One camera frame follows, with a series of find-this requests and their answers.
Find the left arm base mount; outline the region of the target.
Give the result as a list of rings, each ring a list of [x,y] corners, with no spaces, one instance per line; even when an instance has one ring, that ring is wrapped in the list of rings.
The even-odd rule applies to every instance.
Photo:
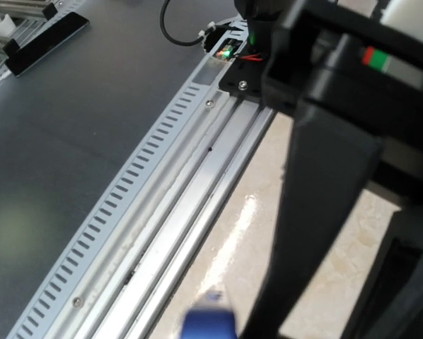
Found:
[[[262,104],[261,77],[266,64],[266,60],[236,59],[220,79],[219,89],[241,100]]]

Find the blue phone black screen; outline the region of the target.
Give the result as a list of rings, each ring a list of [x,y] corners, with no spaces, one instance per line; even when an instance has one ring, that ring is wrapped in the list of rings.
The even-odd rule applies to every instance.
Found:
[[[185,313],[181,339],[238,338],[236,317],[224,290],[205,291]]]

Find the black pole phone stand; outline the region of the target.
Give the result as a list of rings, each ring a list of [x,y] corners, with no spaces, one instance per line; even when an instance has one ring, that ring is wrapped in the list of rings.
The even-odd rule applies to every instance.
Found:
[[[268,272],[244,338],[274,338],[368,188],[400,205],[342,333],[423,338],[423,41],[329,1],[292,1],[263,101],[293,109]]]

